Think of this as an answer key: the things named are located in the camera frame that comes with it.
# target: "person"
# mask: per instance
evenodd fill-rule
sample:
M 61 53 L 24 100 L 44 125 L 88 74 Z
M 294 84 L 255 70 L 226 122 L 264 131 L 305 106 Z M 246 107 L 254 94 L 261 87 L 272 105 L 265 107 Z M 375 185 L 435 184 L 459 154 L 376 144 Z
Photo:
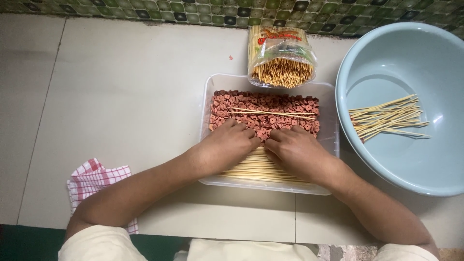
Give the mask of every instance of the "person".
M 169 193 L 235 166 L 260 143 L 253 129 L 229 119 L 182 155 L 86 198 L 69 220 L 58 259 L 146 260 L 122 227 Z M 434 240 L 417 216 L 358 177 L 312 134 L 298 126 L 273 130 L 265 148 L 268 157 L 287 173 L 328 189 L 376 239 L 386 243 L 376 261 L 439 259 Z M 315 260 L 307 247 L 297 244 L 203 239 L 192 240 L 185 256 L 189 261 Z

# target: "tiled wall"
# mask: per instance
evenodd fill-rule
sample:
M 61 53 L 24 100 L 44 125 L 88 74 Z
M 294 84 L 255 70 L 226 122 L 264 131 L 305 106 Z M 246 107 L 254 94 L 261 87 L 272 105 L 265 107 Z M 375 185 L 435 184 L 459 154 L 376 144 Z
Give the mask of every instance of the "tiled wall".
M 343 36 L 417 21 L 464 39 L 464 0 L 0 0 L 0 12 L 238 28 L 292 26 L 308 33 Z

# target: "white countertop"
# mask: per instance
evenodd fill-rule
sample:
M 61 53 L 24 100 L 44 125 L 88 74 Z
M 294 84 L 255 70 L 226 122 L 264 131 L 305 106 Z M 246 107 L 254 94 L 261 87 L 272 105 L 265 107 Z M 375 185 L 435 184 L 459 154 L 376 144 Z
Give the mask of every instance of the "white countertop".
M 24 27 L 30 30 L 14 33 Z M 12 69 L 0 74 L 0 163 L 6 166 L 0 170 L 0 223 L 65 228 L 66 180 L 76 167 L 96 157 L 106 168 L 129 165 L 137 173 L 181 154 L 198 142 L 206 79 L 246 74 L 243 29 L 0 14 L 2 34 L 9 37 L 0 39 L 0 53 L 11 56 L 0 59 L 0 68 Z M 309 42 L 319 59 L 316 80 L 335 85 L 355 41 L 310 36 Z M 37 80 L 21 81 L 31 75 Z M 464 247 L 464 212 L 456 211 L 464 209 L 464 195 L 430 198 L 395 188 L 370 171 L 343 137 L 341 158 L 418 214 L 438 247 Z M 139 229 L 236 240 L 373 240 L 332 196 L 200 183 L 157 202 L 139 217 Z

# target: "cloth towel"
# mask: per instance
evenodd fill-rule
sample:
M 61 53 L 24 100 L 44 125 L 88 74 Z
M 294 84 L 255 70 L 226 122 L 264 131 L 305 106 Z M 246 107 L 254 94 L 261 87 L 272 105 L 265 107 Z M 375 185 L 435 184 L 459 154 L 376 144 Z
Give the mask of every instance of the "cloth towel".
M 86 161 L 72 173 L 71 178 L 66 182 L 71 200 L 71 215 L 82 200 L 131 175 L 129 166 L 107 170 L 96 158 Z M 137 218 L 127 225 L 126 230 L 129 234 L 139 233 Z

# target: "plastic tray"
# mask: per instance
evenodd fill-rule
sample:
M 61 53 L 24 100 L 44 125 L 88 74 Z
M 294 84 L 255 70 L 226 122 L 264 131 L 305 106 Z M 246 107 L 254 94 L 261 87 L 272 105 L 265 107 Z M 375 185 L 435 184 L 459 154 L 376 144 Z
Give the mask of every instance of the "plastic tray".
M 238 90 L 317 97 L 319 99 L 319 109 L 321 112 L 321 115 L 318 118 L 321 130 L 317 134 L 317 140 L 328 152 L 330 152 L 330 154 L 336 157 L 339 156 L 340 142 L 338 116 L 335 105 L 335 87 L 333 87 L 331 84 L 312 82 L 294 89 L 271 89 L 257 87 L 250 84 L 247 76 L 214 74 L 206 81 L 205 85 L 205 92 L 203 95 L 203 113 L 201 118 L 199 138 L 200 141 L 208 136 L 208 134 L 211 132 L 208 128 L 209 115 L 211 112 L 211 97 L 214 95 L 215 91 L 220 90 Z M 200 179 L 200 182 L 206 185 L 275 190 L 314 195 L 330 195 L 328 190 L 313 184 L 300 185 L 277 182 L 262 182 L 245 179 L 233 179 L 222 176 L 210 176 L 208 178 Z

